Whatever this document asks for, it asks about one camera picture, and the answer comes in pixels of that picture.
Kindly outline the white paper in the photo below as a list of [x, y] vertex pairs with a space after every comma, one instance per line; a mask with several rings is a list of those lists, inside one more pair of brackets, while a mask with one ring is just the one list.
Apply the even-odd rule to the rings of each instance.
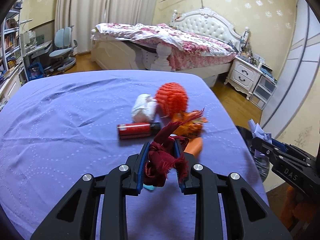
[[[260, 127], [258, 123], [255, 123], [253, 119], [248, 121], [249, 129], [252, 133], [253, 138], [260, 138], [268, 143], [272, 143], [272, 134], [265, 133], [263, 129]], [[258, 151], [256, 148], [252, 147], [254, 150], [254, 156], [257, 158], [267, 157], [267, 155], [263, 154], [262, 152]]]

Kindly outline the teal white tube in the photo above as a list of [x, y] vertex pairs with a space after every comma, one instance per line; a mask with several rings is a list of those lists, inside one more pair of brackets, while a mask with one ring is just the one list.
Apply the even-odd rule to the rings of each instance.
[[148, 190], [148, 191], [154, 191], [156, 189], [156, 187], [152, 186], [152, 185], [143, 185], [143, 187]]

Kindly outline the orange wrapper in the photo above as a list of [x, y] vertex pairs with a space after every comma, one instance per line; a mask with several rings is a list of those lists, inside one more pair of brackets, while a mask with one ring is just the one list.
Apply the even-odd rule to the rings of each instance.
[[204, 109], [175, 113], [171, 121], [181, 122], [182, 124], [175, 129], [174, 134], [189, 139], [199, 137], [203, 130], [203, 124], [208, 122], [203, 115]]

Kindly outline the red cylindrical can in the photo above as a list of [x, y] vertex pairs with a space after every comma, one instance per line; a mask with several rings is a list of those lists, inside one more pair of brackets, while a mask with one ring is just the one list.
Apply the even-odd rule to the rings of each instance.
[[160, 130], [161, 124], [159, 122], [119, 124], [117, 126], [118, 137], [121, 140], [154, 136], [157, 135]]

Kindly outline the red foam fruit net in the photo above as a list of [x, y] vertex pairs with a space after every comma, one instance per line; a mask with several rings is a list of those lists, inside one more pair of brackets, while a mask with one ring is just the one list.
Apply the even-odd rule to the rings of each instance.
[[175, 82], [165, 83], [159, 87], [155, 99], [163, 114], [170, 118], [176, 113], [185, 112], [189, 100], [185, 89]]

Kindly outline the white tissue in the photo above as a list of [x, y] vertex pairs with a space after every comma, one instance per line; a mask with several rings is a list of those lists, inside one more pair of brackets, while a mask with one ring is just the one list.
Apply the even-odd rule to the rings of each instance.
[[153, 122], [155, 119], [157, 101], [150, 94], [140, 94], [131, 109], [133, 122]]

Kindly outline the orange paper piece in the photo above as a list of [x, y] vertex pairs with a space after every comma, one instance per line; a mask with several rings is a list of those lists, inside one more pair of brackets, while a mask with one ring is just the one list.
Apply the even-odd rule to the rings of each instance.
[[201, 137], [197, 137], [194, 139], [189, 140], [188, 145], [185, 148], [185, 152], [192, 154], [196, 159], [199, 158], [200, 153], [202, 152], [203, 148], [203, 140]]

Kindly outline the black lined trash bin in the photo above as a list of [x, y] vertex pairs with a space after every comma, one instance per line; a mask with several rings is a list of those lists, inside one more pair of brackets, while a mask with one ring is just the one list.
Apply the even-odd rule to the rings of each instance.
[[240, 135], [242, 136], [246, 146], [248, 147], [248, 150], [255, 162], [255, 165], [259, 171], [260, 177], [262, 179], [262, 182], [264, 182], [269, 174], [270, 170], [270, 162], [268, 158], [265, 155], [261, 155], [260, 157], [258, 155], [255, 155], [255, 150], [252, 148], [252, 140], [253, 135], [250, 130], [248, 130], [245, 127], [236, 126], [238, 129]]

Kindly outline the white nightstand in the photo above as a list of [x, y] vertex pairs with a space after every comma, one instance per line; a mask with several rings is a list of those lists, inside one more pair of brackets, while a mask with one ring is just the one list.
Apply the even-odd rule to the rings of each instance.
[[236, 91], [246, 94], [249, 100], [262, 74], [258, 67], [236, 56], [224, 85], [229, 83]]

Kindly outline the sliding wardrobe door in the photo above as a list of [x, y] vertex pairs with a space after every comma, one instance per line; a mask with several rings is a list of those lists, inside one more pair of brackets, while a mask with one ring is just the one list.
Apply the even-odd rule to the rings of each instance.
[[264, 107], [262, 129], [284, 132], [305, 101], [319, 69], [319, 21], [306, 0], [298, 0], [295, 31], [277, 87]]

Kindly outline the purple tablecloth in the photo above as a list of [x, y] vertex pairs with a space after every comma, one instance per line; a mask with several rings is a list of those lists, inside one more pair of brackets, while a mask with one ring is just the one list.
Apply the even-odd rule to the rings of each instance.
[[240, 174], [262, 199], [260, 174], [242, 136], [215, 94], [198, 76], [143, 70], [63, 74], [30, 81], [1, 110], [1, 206], [29, 239], [49, 211], [86, 173], [107, 174], [140, 152], [144, 139], [121, 141], [140, 94], [176, 82], [188, 109], [203, 110], [200, 163]]

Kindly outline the bookshelf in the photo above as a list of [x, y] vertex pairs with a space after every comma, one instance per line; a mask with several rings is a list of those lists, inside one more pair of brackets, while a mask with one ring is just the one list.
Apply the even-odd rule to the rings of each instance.
[[1, 99], [9, 100], [27, 81], [20, 43], [23, 0], [16, 0], [1, 23]]

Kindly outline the light green desk chair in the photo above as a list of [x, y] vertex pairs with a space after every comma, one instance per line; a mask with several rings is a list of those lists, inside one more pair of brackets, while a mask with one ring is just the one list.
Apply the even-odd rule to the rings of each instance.
[[74, 49], [78, 46], [77, 40], [73, 40], [72, 30], [73, 25], [59, 29], [54, 37], [55, 50], [49, 54], [49, 58], [56, 62], [45, 68], [45, 74], [53, 72], [64, 73], [76, 64], [76, 58], [73, 56]]

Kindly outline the beige curtains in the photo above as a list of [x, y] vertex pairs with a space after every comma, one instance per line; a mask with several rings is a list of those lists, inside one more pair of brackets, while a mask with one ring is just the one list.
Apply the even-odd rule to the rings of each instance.
[[91, 30], [99, 23], [152, 23], [157, 0], [57, 0], [54, 29], [72, 27], [75, 53], [91, 50]]

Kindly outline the white bed frame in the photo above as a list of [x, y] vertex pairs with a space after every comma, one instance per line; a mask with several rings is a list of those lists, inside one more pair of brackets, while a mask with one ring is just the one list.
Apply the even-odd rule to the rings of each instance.
[[91, 59], [104, 70], [194, 74], [212, 87], [229, 71], [242, 36], [209, 8], [174, 12], [170, 24], [101, 23], [91, 31]]

